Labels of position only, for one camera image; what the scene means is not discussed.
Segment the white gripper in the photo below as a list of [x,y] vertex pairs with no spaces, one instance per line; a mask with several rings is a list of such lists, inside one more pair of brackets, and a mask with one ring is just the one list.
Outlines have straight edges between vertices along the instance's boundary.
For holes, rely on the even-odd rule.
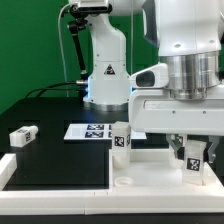
[[184,158],[183,138],[178,134],[211,135],[208,162],[216,159],[215,150],[224,136],[224,84],[207,90],[201,100],[178,101],[170,97],[168,65],[158,63],[130,76],[128,117],[136,132],[163,133],[176,159]]

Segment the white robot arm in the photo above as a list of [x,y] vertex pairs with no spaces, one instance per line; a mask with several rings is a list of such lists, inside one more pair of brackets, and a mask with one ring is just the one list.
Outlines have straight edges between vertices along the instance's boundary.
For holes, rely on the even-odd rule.
[[224,136],[219,77],[222,0],[68,0],[76,24],[90,28],[93,71],[84,102],[127,106],[136,132]]

